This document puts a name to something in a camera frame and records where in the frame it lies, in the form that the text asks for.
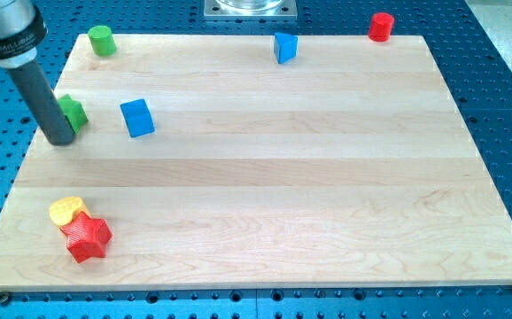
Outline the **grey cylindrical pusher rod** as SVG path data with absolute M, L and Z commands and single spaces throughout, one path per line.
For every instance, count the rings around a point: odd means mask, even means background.
M 75 137 L 74 130 L 63 114 L 39 63 L 34 59 L 9 69 L 8 75 L 48 142 L 53 145 L 70 144 Z

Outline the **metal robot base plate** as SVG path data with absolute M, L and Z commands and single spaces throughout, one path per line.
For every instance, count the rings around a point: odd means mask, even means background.
M 296 0 L 204 0 L 206 20 L 264 19 L 298 17 Z

